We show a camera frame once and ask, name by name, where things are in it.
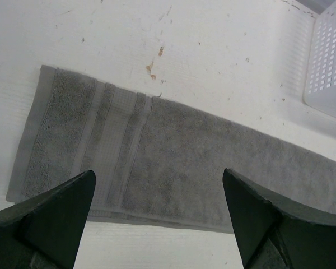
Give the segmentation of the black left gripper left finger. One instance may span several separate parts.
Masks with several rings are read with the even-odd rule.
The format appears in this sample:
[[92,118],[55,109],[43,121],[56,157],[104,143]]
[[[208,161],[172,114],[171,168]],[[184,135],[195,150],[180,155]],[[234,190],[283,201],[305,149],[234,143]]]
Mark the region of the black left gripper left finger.
[[73,268],[95,185],[88,170],[0,210],[0,268]]

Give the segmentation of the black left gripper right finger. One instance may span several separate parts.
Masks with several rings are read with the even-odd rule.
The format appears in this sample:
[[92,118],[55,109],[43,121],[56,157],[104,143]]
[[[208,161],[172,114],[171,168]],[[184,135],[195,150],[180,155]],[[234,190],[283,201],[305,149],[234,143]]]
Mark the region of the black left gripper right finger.
[[244,268],[336,268],[336,214],[266,189],[232,169],[223,188]]

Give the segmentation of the grey terry towel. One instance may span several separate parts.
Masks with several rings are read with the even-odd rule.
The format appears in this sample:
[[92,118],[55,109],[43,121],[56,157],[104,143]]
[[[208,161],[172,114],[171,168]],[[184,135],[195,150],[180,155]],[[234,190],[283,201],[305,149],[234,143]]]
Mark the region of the grey terry towel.
[[226,168],[336,214],[336,161],[181,103],[42,66],[6,198],[18,203],[92,170],[90,221],[231,233]]

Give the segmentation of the white perforated plastic basket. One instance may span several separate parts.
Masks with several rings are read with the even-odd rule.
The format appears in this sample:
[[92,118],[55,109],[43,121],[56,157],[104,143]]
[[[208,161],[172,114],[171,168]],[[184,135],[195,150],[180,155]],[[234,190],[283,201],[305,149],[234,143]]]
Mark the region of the white perforated plastic basket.
[[336,118],[336,1],[315,21],[304,102]]

